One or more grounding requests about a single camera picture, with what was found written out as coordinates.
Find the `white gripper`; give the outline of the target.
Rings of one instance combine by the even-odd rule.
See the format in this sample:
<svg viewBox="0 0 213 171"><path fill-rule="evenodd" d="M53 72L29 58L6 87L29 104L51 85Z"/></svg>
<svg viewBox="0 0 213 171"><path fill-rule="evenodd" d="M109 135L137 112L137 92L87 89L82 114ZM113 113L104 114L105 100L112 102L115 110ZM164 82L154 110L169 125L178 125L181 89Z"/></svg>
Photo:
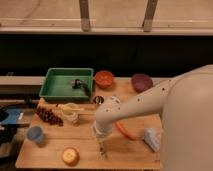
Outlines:
<svg viewBox="0 0 213 171"><path fill-rule="evenodd" d="M93 131L97 137L106 137L112 133L113 126L111 124L93 123Z"/></svg>

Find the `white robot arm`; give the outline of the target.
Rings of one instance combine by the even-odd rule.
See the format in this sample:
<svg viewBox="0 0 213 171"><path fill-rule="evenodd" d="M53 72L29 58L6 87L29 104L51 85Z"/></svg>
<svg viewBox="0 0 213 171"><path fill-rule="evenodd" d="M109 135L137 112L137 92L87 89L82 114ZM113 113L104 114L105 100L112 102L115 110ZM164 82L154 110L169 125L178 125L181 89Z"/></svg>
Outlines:
<svg viewBox="0 0 213 171"><path fill-rule="evenodd" d="M213 171L213 64L165 80L127 101L107 99L95 112L97 137L118 120L160 113L163 171Z"/></svg>

